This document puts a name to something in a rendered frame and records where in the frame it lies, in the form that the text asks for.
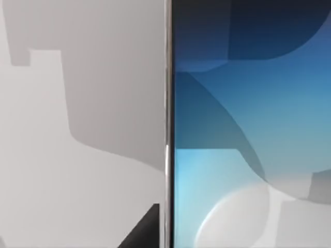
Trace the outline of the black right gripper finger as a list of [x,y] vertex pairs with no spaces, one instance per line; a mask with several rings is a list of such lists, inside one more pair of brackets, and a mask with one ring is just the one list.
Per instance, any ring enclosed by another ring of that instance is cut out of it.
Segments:
[[153,204],[118,248],[160,248],[160,205]]

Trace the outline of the smartphone with blue screen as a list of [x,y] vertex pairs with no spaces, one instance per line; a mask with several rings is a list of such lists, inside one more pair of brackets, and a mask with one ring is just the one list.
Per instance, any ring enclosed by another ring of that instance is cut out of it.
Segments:
[[167,0],[164,248],[331,248],[331,0]]

